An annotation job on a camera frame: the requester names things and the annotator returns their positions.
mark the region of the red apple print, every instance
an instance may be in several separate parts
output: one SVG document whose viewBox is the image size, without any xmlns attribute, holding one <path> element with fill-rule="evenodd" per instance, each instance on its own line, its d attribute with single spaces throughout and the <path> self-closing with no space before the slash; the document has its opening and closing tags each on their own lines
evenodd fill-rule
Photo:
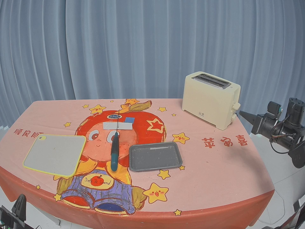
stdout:
<svg viewBox="0 0 305 229">
<path fill-rule="evenodd" d="M 91 183 L 91 185 L 97 187 L 104 183 L 104 179 L 102 178 L 102 176 L 94 176 L 91 178 L 90 183 Z"/>
</svg>

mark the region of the cartoon girl print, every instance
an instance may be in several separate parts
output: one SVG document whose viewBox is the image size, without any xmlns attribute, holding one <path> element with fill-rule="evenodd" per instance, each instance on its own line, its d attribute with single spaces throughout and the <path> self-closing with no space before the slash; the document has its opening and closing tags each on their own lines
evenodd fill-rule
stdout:
<svg viewBox="0 0 305 229">
<path fill-rule="evenodd" d="M 119 122 L 133 121 L 132 130 L 119 130 L 119 163 L 113 172 L 111 143 L 115 130 L 104 130 L 103 122 L 116 122 L 116 110 L 103 111 L 87 117 L 75 135 L 86 136 L 86 144 L 74 177 L 54 177 L 58 180 L 57 193 L 61 200 L 74 207 L 121 216 L 132 215 L 144 206 L 144 189 L 133 186 L 129 174 L 129 147 L 134 144 L 164 142 L 166 128 L 156 115 L 143 110 L 152 102 L 126 103 L 124 113 L 119 113 Z"/>
</svg>

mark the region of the cream toaster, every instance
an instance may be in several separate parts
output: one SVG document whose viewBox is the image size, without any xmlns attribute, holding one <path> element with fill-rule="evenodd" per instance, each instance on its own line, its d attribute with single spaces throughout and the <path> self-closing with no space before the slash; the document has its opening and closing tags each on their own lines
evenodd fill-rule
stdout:
<svg viewBox="0 0 305 229">
<path fill-rule="evenodd" d="M 238 84 L 199 71 L 185 78 L 182 110 L 225 130 L 236 118 L 239 94 Z"/>
</svg>

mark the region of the curtain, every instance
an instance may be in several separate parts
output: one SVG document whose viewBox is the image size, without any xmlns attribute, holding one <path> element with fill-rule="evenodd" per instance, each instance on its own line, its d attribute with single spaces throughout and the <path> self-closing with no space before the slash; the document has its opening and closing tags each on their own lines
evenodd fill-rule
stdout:
<svg viewBox="0 0 305 229">
<path fill-rule="evenodd" d="M 304 39 L 305 0 L 0 0 L 0 126 L 38 100 L 182 98 L 196 71 L 285 109 Z"/>
</svg>

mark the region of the metal tray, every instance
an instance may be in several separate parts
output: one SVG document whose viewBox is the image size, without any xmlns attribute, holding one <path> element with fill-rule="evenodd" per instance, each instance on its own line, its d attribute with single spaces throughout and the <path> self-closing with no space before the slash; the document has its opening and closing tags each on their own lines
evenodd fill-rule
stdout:
<svg viewBox="0 0 305 229">
<path fill-rule="evenodd" d="M 182 165 L 177 143 L 133 145 L 129 149 L 129 169 L 148 171 L 176 168 Z"/>
</svg>

